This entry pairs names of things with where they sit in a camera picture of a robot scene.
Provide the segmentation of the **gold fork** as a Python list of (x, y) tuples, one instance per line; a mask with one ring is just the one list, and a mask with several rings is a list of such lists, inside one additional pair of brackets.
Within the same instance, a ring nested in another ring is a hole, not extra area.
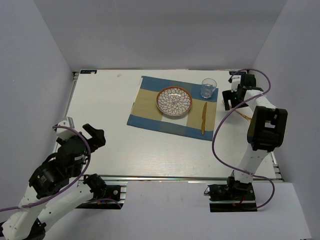
[(247, 116), (247, 115), (245, 115), (245, 114), (243, 114), (243, 113), (241, 113), (240, 111), (238, 111), (238, 110), (235, 110), (235, 112), (236, 113), (238, 113), (240, 116), (242, 116), (244, 119), (246, 119), (248, 122), (251, 122), (251, 118), (249, 117), (249, 116)]

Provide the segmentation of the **clear drinking glass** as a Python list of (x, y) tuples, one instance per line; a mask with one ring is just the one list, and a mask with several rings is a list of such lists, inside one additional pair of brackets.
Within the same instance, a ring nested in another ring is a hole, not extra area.
[(206, 78), (201, 83), (200, 94), (203, 98), (209, 99), (217, 87), (217, 82), (212, 78)]

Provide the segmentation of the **gold knife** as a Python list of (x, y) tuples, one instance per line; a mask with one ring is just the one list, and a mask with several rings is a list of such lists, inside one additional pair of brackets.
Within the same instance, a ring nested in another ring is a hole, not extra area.
[(205, 134), (205, 127), (206, 127), (206, 114), (207, 114), (207, 105), (208, 103), (205, 102), (202, 110), (202, 123), (201, 123), (201, 134)]

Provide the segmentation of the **floral patterned ceramic plate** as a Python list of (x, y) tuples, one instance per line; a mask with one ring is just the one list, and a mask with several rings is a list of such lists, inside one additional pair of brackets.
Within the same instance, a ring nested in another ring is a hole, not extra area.
[(165, 115), (179, 117), (192, 107), (191, 94), (184, 88), (170, 86), (162, 89), (156, 97), (157, 108)]

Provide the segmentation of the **blue beige checked placemat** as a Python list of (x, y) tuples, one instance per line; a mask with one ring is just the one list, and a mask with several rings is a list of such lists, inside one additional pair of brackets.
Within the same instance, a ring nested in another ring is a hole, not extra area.
[(142, 76), (127, 125), (211, 141), (214, 135), (219, 89), (210, 98), (196, 83)]

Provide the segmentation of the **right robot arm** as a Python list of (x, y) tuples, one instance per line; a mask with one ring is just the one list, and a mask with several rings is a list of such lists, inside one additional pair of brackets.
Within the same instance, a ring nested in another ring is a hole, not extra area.
[(264, 158), (282, 145), (288, 112), (267, 99), (262, 88), (257, 87), (253, 74), (236, 74), (228, 81), (231, 89), (222, 92), (225, 110), (234, 109), (238, 104), (247, 101), (241, 107), (249, 107), (253, 112), (246, 137), (247, 149), (238, 169), (231, 174), (234, 182), (225, 187), (226, 195), (236, 200), (244, 193), (242, 184), (251, 184), (253, 175)]

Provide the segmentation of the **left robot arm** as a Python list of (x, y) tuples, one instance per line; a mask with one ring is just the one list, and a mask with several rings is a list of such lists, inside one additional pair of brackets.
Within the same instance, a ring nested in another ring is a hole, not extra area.
[(1, 237), (6, 240), (42, 240), (46, 232), (73, 209), (105, 196), (105, 182), (97, 174), (92, 174), (75, 190), (47, 207), (50, 200), (68, 190), (84, 175), (92, 153), (106, 144), (102, 129), (88, 123), (82, 128), (89, 138), (71, 125), (59, 123), (53, 127), (60, 146), (31, 175), (19, 205), (12, 207), (13, 214), (0, 224)]

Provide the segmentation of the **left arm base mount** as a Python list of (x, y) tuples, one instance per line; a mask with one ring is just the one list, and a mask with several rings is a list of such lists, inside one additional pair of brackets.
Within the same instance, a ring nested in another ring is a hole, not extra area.
[(93, 187), (93, 198), (77, 206), (77, 209), (120, 210), (123, 207), (124, 185), (105, 181), (97, 174), (85, 174), (80, 183)]

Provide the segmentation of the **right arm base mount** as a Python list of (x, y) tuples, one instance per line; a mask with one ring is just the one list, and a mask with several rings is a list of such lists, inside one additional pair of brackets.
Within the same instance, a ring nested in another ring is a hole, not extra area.
[(234, 174), (225, 184), (210, 184), (204, 190), (212, 213), (256, 212), (256, 196), (251, 182), (236, 180)]

